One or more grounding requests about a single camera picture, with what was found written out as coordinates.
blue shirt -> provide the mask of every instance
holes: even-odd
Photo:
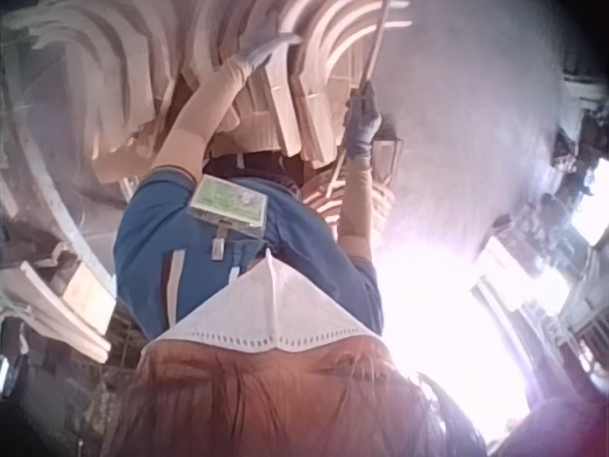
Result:
[[[151,173],[129,202],[114,244],[117,292],[146,337],[168,327],[164,266],[174,251],[185,251],[179,321],[226,286],[233,267],[244,273],[266,248],[380,335],[383,310],[372,264],[349,259],[325,221],[281,186],[258,178],[231,181],[268,196],[265,236],[256,240],[232,230],[222,261],[211,259],[217,227],[187,213],[195,184],[182,173]]]

beige arm sleeve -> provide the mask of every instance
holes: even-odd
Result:
[[[247,63],[231,57],[202,81],[180,111],[152,169],[176,167],[200,179],[207,144],[250,73]]]
[[[372,168],[370,158],[349,160],[345,166],[345,185],[338,243],[349,257],[372,260]]]

